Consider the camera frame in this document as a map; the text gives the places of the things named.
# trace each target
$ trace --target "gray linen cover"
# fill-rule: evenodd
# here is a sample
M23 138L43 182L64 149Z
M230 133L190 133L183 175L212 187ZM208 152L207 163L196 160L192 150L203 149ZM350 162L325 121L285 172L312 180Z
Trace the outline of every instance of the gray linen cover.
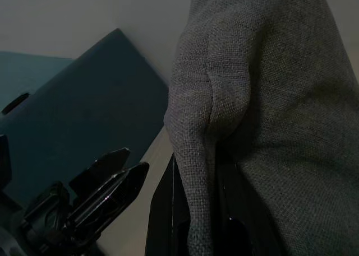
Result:
M358 98L325 0L192 0L165 115L191 256L213 254L219 141L290 255L359 255Z

